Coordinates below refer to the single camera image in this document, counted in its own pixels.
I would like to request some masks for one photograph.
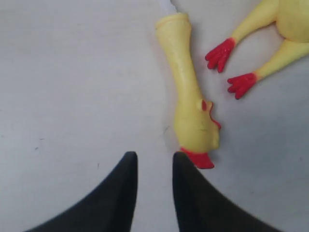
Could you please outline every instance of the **black object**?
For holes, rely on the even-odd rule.
[[[138,187],[138,159],[127,152],[88,196],[28,232],[129,232]]]
[[[137,155],[127,152],[88,196],[27,232],[129,232],[137,188]],[[180,232],[280,232],[230,202],[182,152],[173,157],[173,194]]]
[[[184,153],[173,158],[173,194],[180,232],[280,232],[230,202]]]

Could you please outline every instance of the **toy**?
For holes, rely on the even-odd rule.
[[[191,24],[188,14],[177,13],[169,1],[163,2],[172,14],[156,24],[156,35],[171,67],[178,102],[174,130],[190,160],[201,169],[214,164],[208,152],[219,146],[220,124],[211,118],[213,103],[203,98],[190,54]]]
[[[235,46],[248,34],[276,22],[285,38],[279,51],[252,73],[228,79],[229,92],[240,99],[258,81],[309,54],[309,0],[262,0],[232,33],[231,37],[210,51],[205,59],[208,68],[221,73]]]

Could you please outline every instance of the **white floor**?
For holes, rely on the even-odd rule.
[[[216,167],[203,174],[262,220],[306,232],[309,59],[240,101],[226,80],[270,58],[282,41],[275,27],[247,38],[223,74],[203,60],[258,2],[175,1],[190,15],[198,77],[223,126]],[[175,95],[154,31],[161,13],[156,0],[0,0],[2,232],[29,229],[76,203],[128,150],[140,161],[132,231],[178,231]]]

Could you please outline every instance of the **rubber chicken neck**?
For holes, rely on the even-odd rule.
[[[235,46],[251,32],[276,22],[285,38],[279,51],[252,73],[228,79],[228,91],[240,99],[258,81],[309,54],[309,0],[262,0],[230,38],[210,51],[208,68],[221,73]]]
[[[208,152],[219,146],[220,124],[211,117],[213,103],[203,98],[190,54],[191,24],[187,14],[166,16],[156,24],[156,35],[172,70],[178,92],[174,130],[181,147],[196,167],[214,164]]]

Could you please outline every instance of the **rubber chicken body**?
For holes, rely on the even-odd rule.
[[[252,73],[228,79],[229,92],[240,99],[258,81],[309,54],[309,0],[262,0],[236,28],[231,37],[210,51],[208,68],[221,73],[235,46],[251,32],[276,22],[285,38],[279,51]]]
[[[211,118],[213,103],[203,98],[190,54],[191,24],[187,14],[166,16],[156,24],[178,92],[174,130],[190,160],[201,169],[214,165],[208,152],[219,146],[220,124]]]

